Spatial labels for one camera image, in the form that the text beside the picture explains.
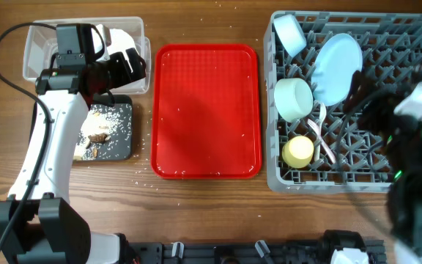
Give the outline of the white paper napkin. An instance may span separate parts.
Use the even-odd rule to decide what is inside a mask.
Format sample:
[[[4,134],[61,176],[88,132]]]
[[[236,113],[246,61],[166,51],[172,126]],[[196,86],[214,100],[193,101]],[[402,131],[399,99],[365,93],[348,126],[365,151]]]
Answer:
[[[112,54],[116,52],[122,52],[128,66],[131,67],[131,63],[127,56],[126,50],[130,48],[136,49],[136,44],[133,38],[126,31],[122,29],[111,28],[110,35],[111,35],[111,45],[108,47],[108,53],[109,53],[110,58]]]

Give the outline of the white plastic spoon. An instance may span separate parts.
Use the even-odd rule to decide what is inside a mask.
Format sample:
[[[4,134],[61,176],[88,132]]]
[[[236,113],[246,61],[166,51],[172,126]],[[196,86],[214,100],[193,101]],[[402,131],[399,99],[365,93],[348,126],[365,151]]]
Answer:
[[[316,121],[320,130],[322,130],[323,123],[327,116],[327,109],[323,102],[318,100],[314,101],[314,109],[319,108],[319,119]],[[322,139],[320,139],[320,144],[314,149],[314,160],[318,161],[320,159],[320,150],[322,148]]]

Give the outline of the food scraps and rice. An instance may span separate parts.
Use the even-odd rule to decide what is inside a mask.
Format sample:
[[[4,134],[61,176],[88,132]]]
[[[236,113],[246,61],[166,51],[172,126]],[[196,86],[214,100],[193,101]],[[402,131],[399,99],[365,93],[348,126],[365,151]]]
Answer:
[[[131,155],[132,105],[93,104],[75,146],[74,161],[121,161]]]

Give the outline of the white plastic fork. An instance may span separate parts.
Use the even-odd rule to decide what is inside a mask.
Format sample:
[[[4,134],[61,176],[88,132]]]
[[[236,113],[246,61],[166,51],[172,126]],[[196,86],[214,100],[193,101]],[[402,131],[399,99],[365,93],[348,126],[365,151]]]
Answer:
[[[316,134],[316,137],[320,141],[320,144],[322,145],[323,149],[325,150],[325,153],[327,154],[327,156],[330,159],[331,163],[334,164],[336,162],[336,157],[335,157],[333,151],[330,149],[330,147],[327,145],[327,143],[323,139],[321,128],[313,120],[307,119],[307,123],[308,123],[308,126]]]

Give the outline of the light blue plate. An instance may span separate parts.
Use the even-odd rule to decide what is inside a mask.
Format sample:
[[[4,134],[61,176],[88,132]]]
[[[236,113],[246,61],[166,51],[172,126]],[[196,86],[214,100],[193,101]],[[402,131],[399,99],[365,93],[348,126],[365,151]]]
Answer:
[[[362,70],[361,48],[349,34],[336,34],[322,46],[314,66],[314,98],[326,106],[336,105],[347,98],[352,75]]]

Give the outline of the mint green bowl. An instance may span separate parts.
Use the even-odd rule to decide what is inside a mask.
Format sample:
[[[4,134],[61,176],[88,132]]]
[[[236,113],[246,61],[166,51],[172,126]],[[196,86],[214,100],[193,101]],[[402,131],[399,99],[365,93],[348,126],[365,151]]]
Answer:
[[[275,107],[287,122],[294,122],[309,115],[313,108],[311,88],[301,78],[279,80],[274,91]]]

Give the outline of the yellow plastic cup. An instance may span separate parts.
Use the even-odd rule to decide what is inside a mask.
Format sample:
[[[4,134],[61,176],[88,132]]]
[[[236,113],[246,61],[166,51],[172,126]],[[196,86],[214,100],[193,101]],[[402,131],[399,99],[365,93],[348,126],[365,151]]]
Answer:
[[[282,149],[284,162],[296,169],[308,166],[314,154],[314,143],[306,136],[290,139]]]

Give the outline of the light blue bowl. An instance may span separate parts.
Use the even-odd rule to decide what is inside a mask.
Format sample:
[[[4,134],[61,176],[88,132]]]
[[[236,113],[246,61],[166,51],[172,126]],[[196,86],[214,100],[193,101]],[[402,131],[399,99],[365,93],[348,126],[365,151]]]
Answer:
[[[303,30],[293,15],[284,15],[273,21],[282,46],[291,57],[296,57],[307,45]]]

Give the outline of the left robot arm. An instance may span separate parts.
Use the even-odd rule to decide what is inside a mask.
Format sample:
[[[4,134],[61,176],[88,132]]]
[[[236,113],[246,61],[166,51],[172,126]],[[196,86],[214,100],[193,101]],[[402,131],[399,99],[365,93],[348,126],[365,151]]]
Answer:
[[[35,82],[37,116],[21,171],[0,201],[0,256],[8,263],[139,263],[122,233],[92,232],[71,207],[70,171],[81,127],[102,94],[141,80],[147,64],[122,29],[55,26],[57,52]]]

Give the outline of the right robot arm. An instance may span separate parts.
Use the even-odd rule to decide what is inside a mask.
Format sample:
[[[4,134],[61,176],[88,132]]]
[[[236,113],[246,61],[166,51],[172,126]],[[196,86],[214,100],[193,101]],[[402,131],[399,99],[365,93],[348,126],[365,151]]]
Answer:
[[[382,138],[382,154],[393,169],[386,203],[391,226],[377,223],[357,197],[350,198],[352,204],[380,232],[393,236],[400,263],[422,263],[422,67],[396,90],[355,71],[343,111],[347,119],[360,112],[358,128]]]

